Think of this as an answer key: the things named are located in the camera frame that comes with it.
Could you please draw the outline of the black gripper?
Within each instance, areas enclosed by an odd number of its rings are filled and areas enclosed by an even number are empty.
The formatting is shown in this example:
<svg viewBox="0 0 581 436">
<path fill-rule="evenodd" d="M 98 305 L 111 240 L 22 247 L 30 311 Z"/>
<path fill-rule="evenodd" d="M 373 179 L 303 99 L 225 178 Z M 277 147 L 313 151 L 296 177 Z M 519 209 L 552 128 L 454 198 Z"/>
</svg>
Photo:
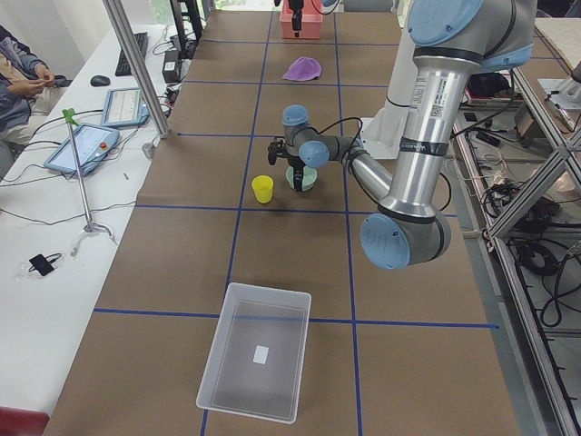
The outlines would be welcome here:
<svg viewBox="0 0 581 436">
<path fill-rule="evenodd" d="M 302 28 L 302 9 L 303 0 L 290 0 L 290 10 L 292 12 L 291 26 L 295 37 L 300 36 Z"/>
<path fill-rule="evenodd" d="M 301 193 L 303 191 L 302 186 L 303 186 L 303 173 L 304 173 L 305 163 L 301 160 L 301 158 L 299 156 L 293 156 L 293 155 L 288 157 L 287 161 L 288 161 L 289 166 L 292 168 L 293 189 L 296 192 Z"/>
</svg>

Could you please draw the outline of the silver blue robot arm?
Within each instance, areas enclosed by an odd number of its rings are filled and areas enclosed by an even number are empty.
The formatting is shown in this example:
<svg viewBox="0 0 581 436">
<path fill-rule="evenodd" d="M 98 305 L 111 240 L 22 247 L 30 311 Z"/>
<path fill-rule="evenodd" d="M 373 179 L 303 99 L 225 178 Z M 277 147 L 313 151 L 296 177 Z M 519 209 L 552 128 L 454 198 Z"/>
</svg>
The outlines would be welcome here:
<svg viewBox="0 0 581 436">
<path fill-rule="evenodd" d="M 341 163 L 376 203 L 359 231 L 368 259 L 402 269 L 443 254 L 451 231 L 433 204 L 438 176 L 468 79 L 508 70 L 532 55 L 534 1 L 415 1 L 406 22 L 417 68 L 393 173 L 356 137 L 325 135 L 298 104 L 282 112 L 284 137 L 271 144 L 290 164 L 319 168 Z"/>
</svg>

